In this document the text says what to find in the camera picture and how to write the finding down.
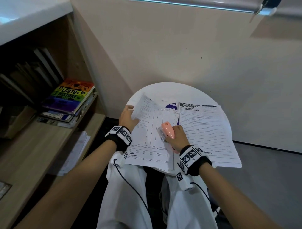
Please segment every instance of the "floor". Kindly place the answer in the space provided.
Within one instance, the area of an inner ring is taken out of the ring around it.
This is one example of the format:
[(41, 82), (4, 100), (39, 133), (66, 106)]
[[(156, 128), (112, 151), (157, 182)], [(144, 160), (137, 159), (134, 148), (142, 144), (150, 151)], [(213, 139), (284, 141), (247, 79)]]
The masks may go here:
[[(103, 142), (105, 134), (117, 124), (117, 119), (105, 119), (87, 156)], [(238, 143), (235, 143), (235, 147), (243, 167), (240, 169), (219, 167), (217, 168), (219, 172), (277, 224), (288, 229), (301, 228), (302, 155)], [(84, 204), (72, 229), (96, 228), (103, 195), (108, 184), (106, 171), (107, 169)], [(145, 168), (145, 171), (147, 173), (147, 203), (150, 208), (153, 228), (166, 228), (162, 221), (158, 199), (163, 174), (148, 167)], [(40, 193), (33, 195), (17, 221), (20, 221), (30, 211), (41, 196)], [(219, 229), (232, 228), (222, 212), (219, 212), (216, 221)]]

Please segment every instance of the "round table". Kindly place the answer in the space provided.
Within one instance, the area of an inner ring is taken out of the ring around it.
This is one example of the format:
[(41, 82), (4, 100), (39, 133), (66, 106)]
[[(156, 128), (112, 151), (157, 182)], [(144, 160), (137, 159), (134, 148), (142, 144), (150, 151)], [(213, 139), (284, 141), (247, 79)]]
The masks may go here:
[[(202, 91), (181, 83), (162, 82), (148, 85), (137, 91), (128, 101), (128, 105), (135, 106), (140, 100), (142, 94), (145, 93), (150, 99), (155, 101), (162, 107), (173, 107), (173, 103), (200, 101), (202, 104), (215, 105), (217, 104), (210, 96)], [(227, 116), (224, 114), (223, 125), (225, 125), (228, 134), (232, 137), (232, 130)], [(174, 167), (177, 166), (177, 160), (174, 158)], [(164, 171), (154, 168), (162, 173), (175, 176), (174, 170)]]

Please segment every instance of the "forearm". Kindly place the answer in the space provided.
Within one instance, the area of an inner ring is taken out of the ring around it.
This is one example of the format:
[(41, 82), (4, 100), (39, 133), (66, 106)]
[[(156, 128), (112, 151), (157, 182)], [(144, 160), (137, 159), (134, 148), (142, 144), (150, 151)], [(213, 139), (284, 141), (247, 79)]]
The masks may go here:
[(226, 181), (208, 163), (204, 163), (199, 168), (199, 175), (234, 229), (280, 228), (249, 198)]
[(70, 228), (116, 150), (107, 140), (66, 174), (16, 228)]

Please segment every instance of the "person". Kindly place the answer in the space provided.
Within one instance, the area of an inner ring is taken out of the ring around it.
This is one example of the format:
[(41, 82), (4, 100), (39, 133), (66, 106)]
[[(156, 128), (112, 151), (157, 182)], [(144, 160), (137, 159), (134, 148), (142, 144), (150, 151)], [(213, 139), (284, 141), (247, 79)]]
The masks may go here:
[[(124, 108), (119, 125), (131, 132), (139, 120), (131, 119), (133, 110), (129, 109), (133, 109), (133, 106)], [(181, 151), (190, 143), (181, 126), (174, 126), (173, 129), (175, 138), (168, 138), (167, 141), (174, 149)], [(70, 228), (116, 148), (114, 141), (106, 140), (54, 185), (15, 228)], [(119, 171), (146, 202), (146, 173), (143, 168), (126, 164)], [(196, 178), (202, 178), (234, 229), (280, 228), (209, 163), (203, 163), (198, 172)], [(152, 228), (142, 200), (111, 164), (107, 178), (109, 183), (97, 228)], [(199, 189), (182, 191), (175, 177), (166, 176), (164, 180), (168, 181), (170, 195), (167, 228), (217, 228), (213, 213), (205, 207), (209, 203)]]

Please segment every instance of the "black wristband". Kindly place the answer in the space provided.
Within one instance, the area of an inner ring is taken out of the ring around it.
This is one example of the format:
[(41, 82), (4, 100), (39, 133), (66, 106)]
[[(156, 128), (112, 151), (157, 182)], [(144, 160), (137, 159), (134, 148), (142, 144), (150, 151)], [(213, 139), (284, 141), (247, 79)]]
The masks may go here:
[(212, 162), (206, 156), (204, 151), (199, 147), (188, 145), (181, 150), (177, 164), (185, 175), (190, 174), (191, 176), (198, 176), (200, 166), (206, 162), (212, 165)]
[(114, 126), (106, 135), (106, 140), (112, 140), (116, 144), (116, 151), (126, 151), (132, 142), (129, 129), (125, 126)]

